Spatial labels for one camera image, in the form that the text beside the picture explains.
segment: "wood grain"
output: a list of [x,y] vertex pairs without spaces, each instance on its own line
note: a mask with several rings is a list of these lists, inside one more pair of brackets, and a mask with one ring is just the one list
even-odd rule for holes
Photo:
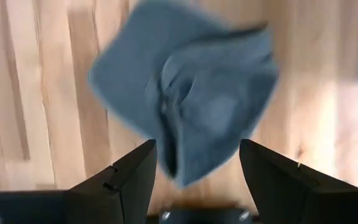
[[[358,1],[189,0],[236,28],[268,22],[280,79],[252,139],[358,186]],[[137,0],[0,0],[0,190],[67,189],[141,144],[86,75]],[[157,168],[149,213],[256,212],[238,152],[187,189]]]

